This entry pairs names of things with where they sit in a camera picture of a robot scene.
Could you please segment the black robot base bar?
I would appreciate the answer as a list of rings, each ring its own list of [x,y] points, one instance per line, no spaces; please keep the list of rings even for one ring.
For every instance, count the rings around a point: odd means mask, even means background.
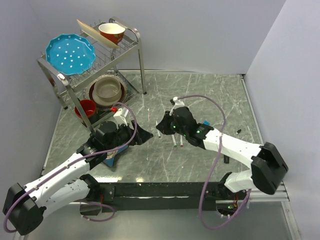
[[[197,209],[203,185],[202,182],[104,182],[86,200],[109,205],[117,211]],[[244,200],[246,195],[246,190],[223,192],[218,182],[209,182],[202,209],[215,211],[219,202],[226,208],[227,204]]]

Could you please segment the white marker with red tip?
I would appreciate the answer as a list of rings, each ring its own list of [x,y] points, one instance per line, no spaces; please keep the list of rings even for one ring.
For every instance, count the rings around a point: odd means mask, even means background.
[[[183,146],[184,146],[183,136],[182,136],[182,135],[179,136],[179,143],[180,143],[180,147],[183,147]]]

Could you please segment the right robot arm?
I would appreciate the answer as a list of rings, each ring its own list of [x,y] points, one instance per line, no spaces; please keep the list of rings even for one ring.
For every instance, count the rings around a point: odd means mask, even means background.
[[[274,144],[246,142],[207,124],[198,123],[185,106],[166,111],[156,129],[164,135],[184,136],[191,145],[220,152],[248,168],[224,176],[218,188],[219,195],[224,199],[230,199],[237,192],[252,188],[273,195],[289,170]]]

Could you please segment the white marker with green tip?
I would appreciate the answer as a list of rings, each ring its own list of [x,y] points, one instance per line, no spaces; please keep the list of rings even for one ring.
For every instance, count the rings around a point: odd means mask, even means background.
[[[171,135],[171,138],[172,138],[173,146],[174,146],[174,147],[177,147],[177,142],[176,142],[175,135],[172,134],[172,135]]]

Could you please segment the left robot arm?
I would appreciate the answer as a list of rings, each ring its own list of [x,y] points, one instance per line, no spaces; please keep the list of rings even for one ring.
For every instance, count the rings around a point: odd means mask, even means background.
[[[132,120],[126,124],[106,121],[90,134],[65,162],[42,177],[21,186],[12,185],[3,206],[3,228],[6,232],[27,235],[45,217],[71,202],[100,201],[102,190],[88,172],[107,159],[110,152],[127,146],[142,145],[154,135]]]

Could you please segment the thin white pen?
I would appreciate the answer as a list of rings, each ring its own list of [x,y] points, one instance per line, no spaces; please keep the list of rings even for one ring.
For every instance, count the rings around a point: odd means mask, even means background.
[[[157,120],[155,120],[155,124],[156,124],[156,130],[157,130],[157,136],[159,137],[159,138],[161,138],[161,132],[158,130],[158,121]]]

